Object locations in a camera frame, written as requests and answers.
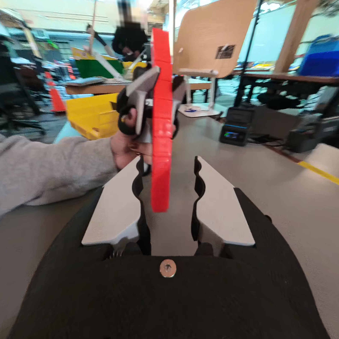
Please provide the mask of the white book stand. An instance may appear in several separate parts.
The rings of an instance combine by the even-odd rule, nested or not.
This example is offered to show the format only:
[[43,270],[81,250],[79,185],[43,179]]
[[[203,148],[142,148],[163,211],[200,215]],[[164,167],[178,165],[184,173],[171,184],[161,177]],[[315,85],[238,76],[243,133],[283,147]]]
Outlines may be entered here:
[[94,40],[97,38],[98,34],[94,30],[94,26],[88,24],[86,31],[90,34],[89,46],[86,48],[87,53],[93,56],[115,79],[123,81],[123,76],[109,64],[109,62],[98,52],[93,49]]

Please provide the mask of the tall black stand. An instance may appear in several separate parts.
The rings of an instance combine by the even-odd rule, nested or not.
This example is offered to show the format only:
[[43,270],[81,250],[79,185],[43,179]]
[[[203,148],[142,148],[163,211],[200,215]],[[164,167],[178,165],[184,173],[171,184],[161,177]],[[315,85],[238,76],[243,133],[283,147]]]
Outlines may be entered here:
[[251,51],[252,42],[253,42],[253,38],[254,38],[254,35],[255,35],[257,23],[259,21],[261,6],[262,6],[263,2],[264,2],[263,0],[259,0],[259,2],[258,2],[257,12],[256,12],[252,32],[251,32],[251,37],[250,37],[250,40],[249,40],[249,43],[248,43],[248,49],[247,49],[246,56],[245,56],[245,59],[244,59],[244,62],[243,62],[243,68],[242,68],[242,71],[240,73],[240,82],[239,82],[238,91],[237,91],[235,101],[234,101],[234,107],[238,107],[240,105],[240,103],[242,102],[242,97],[243,97],[244,89],[245,89],[245,85],[243,84],[244,83],[244,74],[245,74],[247,67],[248,67],[248,58],[249,58],[249,54],[250,54],[250,51]]

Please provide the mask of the yellow tape strip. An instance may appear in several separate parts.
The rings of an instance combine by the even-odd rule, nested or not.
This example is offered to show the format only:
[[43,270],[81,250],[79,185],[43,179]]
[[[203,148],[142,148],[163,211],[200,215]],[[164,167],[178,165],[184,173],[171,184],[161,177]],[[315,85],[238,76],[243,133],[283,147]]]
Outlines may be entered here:
[[317,167],[315,167],[315,166],[313,166],[310,163],[307,163],[305,161],[300,161],[297,164],[299,166],[301,166],[301,167],[303,167],[303,168],[305,168],[305,169],[307,169],[307,170],[309,170],[309,171],[331,181],[332,183],[339,185],[339,178],[337,176],[329,174],[328,172],[325,172],[325,171],[323,171],[323,170],[321,170],[321,169],[319,169],[319,168],[317,168]]

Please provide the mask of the large wooden book stand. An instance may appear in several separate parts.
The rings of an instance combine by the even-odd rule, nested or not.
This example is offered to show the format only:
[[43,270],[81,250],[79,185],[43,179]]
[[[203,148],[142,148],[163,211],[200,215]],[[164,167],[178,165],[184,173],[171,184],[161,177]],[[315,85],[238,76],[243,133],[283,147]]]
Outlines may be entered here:
[[[191,9],[184,15],[173,47],[173,73],[183,75],[186,104],[178,111],[186,117],[216,116],[216,80],[237,65],[241,48],[257,5],[255,0],[220,0]],[[210,102],[193,105],[188,78],[210,78]]]

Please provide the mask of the person's left hand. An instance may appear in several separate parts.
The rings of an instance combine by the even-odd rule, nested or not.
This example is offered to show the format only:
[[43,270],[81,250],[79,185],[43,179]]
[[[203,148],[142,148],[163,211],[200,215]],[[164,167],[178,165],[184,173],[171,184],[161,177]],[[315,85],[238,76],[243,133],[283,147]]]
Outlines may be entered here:
[[111,150],[118,171],[124,169],[137,156],[142,156],[144,163],[152,164],[152,144],[136,140],[134,135],[126,135],[120,130],[111,137]]

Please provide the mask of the brown tape strip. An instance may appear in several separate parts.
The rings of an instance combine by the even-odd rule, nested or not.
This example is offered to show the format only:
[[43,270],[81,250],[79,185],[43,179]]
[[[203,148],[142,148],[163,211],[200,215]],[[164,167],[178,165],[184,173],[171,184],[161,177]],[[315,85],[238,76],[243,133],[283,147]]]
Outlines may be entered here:
[[302,160],[298,159],[296,157],[294,157],[293,155],[289,154],[288,152],[286,152],[285,150],[282,149],[282,147],[278,147],[277,145],[264,145],[267,149],[272,150],[273,152],[275,152],[276,154],[292,161],[293,163],[301,163]]

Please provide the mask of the blue plastic case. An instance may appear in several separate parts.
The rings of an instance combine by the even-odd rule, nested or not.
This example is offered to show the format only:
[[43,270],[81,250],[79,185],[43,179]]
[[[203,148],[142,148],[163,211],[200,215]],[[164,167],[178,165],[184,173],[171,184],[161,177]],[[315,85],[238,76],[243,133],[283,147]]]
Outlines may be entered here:
[[310,45],[297,74],[300,76],[339,76],[339,36],[318,36]]

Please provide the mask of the long wooden table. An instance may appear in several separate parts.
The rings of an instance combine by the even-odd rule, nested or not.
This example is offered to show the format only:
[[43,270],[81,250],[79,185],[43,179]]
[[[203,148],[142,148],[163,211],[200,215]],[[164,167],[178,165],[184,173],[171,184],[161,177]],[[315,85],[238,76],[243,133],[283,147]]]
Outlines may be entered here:
[[306,82],[318,83],[328,86],[337,86],[339,84],[338,77],[318,77],[318,76],[301,76],[289,73],[270,73],[270,72],[245,72],[245,77],[257,79],[271,79],[273,81],[292,81],[292,82]]

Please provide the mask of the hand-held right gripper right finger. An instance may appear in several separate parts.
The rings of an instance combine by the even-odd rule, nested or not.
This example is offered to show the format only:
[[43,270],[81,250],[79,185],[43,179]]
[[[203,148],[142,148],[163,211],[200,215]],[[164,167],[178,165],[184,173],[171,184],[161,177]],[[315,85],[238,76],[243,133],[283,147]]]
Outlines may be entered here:
[[201,156],[194,160],[195,192],[191,233],[194,241],[208,243],[215,256],[226,245],[253,247],[250,231],[235,187]]

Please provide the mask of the black office chair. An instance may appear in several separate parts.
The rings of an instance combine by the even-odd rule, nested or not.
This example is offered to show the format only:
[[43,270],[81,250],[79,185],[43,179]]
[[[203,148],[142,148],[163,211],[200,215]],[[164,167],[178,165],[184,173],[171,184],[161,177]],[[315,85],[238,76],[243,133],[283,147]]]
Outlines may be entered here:
[[29,106],[34,115],[39,115],[40,109],[33,97],[24,86],[20,75],[11,61],[9,50],[4,42],[0,42],[0,130],[12,135],[21,128],[36,129],[40,135],[45,135],[45,129],[38,121],[19,119],[15,112],[23,106]]

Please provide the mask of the orange traffic cone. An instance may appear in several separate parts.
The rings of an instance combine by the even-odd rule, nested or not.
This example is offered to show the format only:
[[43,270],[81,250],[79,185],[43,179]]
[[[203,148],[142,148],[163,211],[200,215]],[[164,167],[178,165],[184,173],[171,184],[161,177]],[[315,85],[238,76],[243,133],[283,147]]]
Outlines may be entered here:
[[51,98],[52,108],[51,111],[54,114],[66,113],[65,104],[60,96],[59,91],[56,88],[56,85],[53,81],[52,75],[45,71],[46,83],[49,89],[49,95]]

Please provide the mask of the black portable power station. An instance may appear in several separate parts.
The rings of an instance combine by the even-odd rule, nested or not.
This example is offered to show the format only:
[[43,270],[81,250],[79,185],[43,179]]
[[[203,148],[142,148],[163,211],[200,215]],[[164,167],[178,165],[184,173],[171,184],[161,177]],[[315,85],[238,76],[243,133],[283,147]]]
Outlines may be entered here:
[[221,128],[219,142],[241,147],[246,146],[254,115],[254,108],[229,108],[227,111],[225,123]]

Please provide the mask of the yellow plastic bin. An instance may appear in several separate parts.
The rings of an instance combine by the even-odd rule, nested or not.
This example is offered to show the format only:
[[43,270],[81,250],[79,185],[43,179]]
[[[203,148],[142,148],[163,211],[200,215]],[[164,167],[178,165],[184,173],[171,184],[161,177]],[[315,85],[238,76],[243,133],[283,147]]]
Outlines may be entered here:
[[111,137],[119,130],[119,113],[114,109],[117,97],[113,93],[67,100],[67,119],[89,140]]

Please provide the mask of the red plastic bar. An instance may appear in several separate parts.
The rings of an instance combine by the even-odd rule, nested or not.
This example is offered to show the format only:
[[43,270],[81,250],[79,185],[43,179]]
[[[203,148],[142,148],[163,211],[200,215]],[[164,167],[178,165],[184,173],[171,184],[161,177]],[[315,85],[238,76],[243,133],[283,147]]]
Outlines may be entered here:
[[155,213],[168,210],[172,165],[172,64],[169,33],[152,30],[151,60],[160,69],[153,94],[151,207]]

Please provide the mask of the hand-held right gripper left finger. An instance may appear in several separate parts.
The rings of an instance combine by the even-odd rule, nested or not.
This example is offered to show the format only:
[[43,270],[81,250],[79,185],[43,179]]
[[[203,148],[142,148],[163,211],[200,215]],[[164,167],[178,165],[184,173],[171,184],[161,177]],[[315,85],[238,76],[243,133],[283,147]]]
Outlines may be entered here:
[[143,157],[137,156],[103,186],[83,246],[108,244],[113,256],[121,256],[129,243],[136,243],[143,255],[151,255],[150,230],[139,197],[143,173]]

